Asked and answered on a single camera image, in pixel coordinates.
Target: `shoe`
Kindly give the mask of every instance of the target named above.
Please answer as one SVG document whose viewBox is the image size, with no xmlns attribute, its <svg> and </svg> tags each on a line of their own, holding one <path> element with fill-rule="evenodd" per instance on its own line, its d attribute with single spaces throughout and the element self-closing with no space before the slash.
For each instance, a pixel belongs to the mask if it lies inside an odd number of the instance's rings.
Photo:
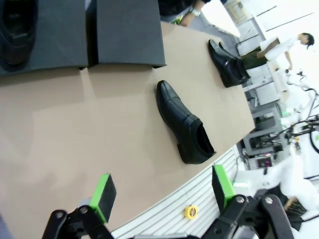
<svg viewBox="0 0 319 239">
<path fill-rule="evenodd" d="M 35 42 L 38 0 L 0 0 L 1 58 L 10 66 L 29 60 Z"/>
<path fill-rule="evenodd" d="M 208 42 L 208 51 L 225 87 L 238 86 L 248 81 L 250 76 L 240 59 L 231 57 L 220 49 L 213 40 Z"/>
<path fill-rule="evenodd" d="M 184 163 L 200 164 L 216 152 L 209 142 L 202 121 L 182 103 L 166 81 L 157 86 L 157 105 L 164 122 L 178 140 L 178 151 Z"/>
</svg>

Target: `person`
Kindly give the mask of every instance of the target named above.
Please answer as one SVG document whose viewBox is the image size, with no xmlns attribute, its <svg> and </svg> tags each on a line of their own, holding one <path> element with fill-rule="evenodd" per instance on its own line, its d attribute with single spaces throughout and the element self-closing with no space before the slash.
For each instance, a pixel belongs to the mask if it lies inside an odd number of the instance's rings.
<svg viewBox="0 0 319 239">
<path fill-rule="evenodd" d="M 200 11 L 211 0 L 158 0 L 160 20 L 173 22 L 179 15 L 184 15 L 180 25 L 189 26 L 200 15 Z"/>
<path fill-rule="evenodd" d="M 290 66 L 289 70 L 293 69 L 293 63 L 290 58 L 289 50 L 299 42 L 302 45 L 306 45 L 307 49 L 315 43 L 314 37 L 309 33 L 301 33 L 295 37 L 291 37 L 286 40 L 282 37 L 275 37 L 262 41 L 260 46 L 253 51 L 241 56 L 243 65 L 246 70 L 253 69 L 262 65 L 265 65 L 267 61 L 271 61 L 279 57 L 281 54 L 285 54 Z"/>
</svg>

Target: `yellow tape roll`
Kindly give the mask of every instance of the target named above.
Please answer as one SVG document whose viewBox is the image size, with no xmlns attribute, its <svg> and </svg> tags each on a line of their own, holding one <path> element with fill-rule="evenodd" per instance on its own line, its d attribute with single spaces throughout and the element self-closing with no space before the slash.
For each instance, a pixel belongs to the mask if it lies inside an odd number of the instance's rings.
<svg viewBox="0 0 319 239">
<path fill-rule="evenodd" d="M 197 206 L 188 206 L 185 208 L 185 217 L 188 218 L 188 219 L 195 219 L 196 216 L 197 216 L 197 211 L 198 211 L 198 207 Z"/>
</svg>

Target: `hand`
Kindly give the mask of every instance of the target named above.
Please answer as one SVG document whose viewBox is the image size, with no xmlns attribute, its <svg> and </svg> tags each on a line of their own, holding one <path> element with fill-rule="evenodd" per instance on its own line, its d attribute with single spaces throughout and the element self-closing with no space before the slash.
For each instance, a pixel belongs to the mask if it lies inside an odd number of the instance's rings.
<svg viewBox="0 0 319 239">
<path fill-rule="evenodd" d="M 265 56 L 265 53 L 263 51 L 260 51 L 257 53 L 257 58 L 263 58 Z"/>
<path fill-rule="evenodd" d="M 195 15 L 191 12 L 188 12 L 184 15 L 179 25 L 189 26 L 190 22 L 193 21 L 194 18 L 195 18 Z"/>
</svg>

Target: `shoe heel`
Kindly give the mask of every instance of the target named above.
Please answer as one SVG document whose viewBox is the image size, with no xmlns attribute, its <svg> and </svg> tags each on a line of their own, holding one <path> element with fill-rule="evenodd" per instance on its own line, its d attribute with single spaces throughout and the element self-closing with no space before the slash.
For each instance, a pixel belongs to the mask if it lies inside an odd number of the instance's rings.
<svg viewBox="0 0 319 239">
<path fill-rule="evenodd" d="M 221 81 L 222 81 L 224 87 L 226 87 L 226 88 L 232 87 L 231 83 L 227 80 L 227 76 L 224 73 L 219 74 L 219 76 L 221 78 Z"/>
<path fill-rule="evenodd" d="M 186 152 L 185 152 L 185 149 L 184 149 L 183 145 L 181 145 L 181 144 L 179 143 L 179 144 L 177 145 L 177 148 L 178 148 L 180 157 L 181 157 L 181 159 L 183 160 L 183 162 L 184 162 L 184 163 L 188 163 L 188 159 L 187 159 Z"/>
</svg>

